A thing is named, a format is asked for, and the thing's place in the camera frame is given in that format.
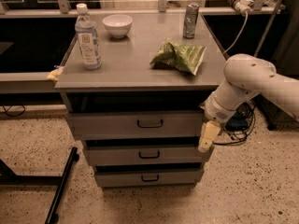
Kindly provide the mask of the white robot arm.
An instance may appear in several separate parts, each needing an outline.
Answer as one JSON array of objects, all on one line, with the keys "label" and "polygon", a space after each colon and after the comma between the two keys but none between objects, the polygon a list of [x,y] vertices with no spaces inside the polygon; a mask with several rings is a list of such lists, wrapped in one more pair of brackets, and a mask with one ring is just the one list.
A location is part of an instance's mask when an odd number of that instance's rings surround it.
[{"label": "white robot arm", "polygon": [[261,94],[289,116],[299,120],[299,80],[277,73],[276,67],[247,54],[231,56],[224,65],[224,80],[203,102],[203,123],[198,149],[207,152],[226,123],[245,102]]}]

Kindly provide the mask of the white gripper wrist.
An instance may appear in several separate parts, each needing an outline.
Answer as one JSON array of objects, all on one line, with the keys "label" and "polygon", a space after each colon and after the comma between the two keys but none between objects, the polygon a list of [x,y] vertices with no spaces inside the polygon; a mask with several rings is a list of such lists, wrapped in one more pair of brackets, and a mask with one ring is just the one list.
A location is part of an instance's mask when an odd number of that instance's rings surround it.
[{"label": "white gripper wrist", "polygon": [[205,116],[209,119],[204,122],[201,130],[198,150],[207,152],[221,131],[220,123],[226,123],[234,114],[234,110],[229,110],[218,104],[214,92],[205,100]]}]

